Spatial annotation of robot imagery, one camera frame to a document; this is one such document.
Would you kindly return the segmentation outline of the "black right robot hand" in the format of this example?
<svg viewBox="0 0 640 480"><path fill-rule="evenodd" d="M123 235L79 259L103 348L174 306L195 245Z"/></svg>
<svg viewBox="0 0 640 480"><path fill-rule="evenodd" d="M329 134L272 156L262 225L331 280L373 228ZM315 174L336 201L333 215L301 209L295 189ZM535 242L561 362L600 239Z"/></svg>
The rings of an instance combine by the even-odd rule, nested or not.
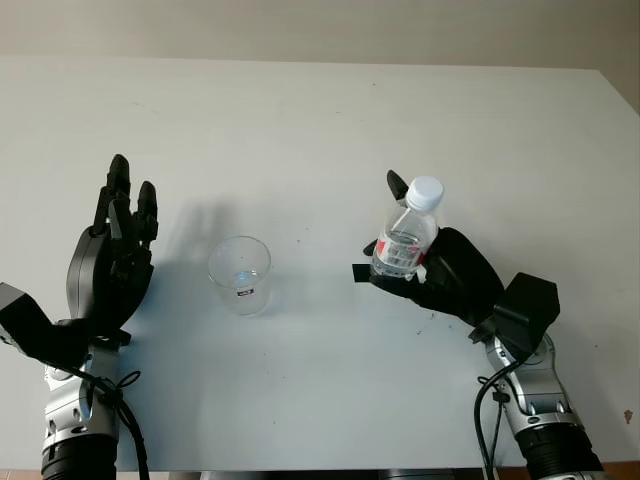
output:
<svg viewBox="0 0 640 480"><path fill-rule="evenodd" d="M387 171L386 181L394 211L363 249L370 262L352 266L354 281L477 327L491 316L504 287L469 239L438 225L444 186L430 176L406 183L393 170Z"/></svg>

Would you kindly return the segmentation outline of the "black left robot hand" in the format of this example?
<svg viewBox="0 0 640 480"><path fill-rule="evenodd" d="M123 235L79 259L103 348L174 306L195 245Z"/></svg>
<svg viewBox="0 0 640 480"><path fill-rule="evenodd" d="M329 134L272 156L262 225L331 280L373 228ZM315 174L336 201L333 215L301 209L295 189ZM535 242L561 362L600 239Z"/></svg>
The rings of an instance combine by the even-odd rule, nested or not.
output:
<svg viewBox="0 0 640 480"><path fill-rule="evenodd" d="M90 337L126 345L122 327L141 304L154 266L151 243L158 235L154 185L142 183L137 210L130 210L130 169L113 157L101 187L93 223L81 234L67 278L71 323Z"/></svg>

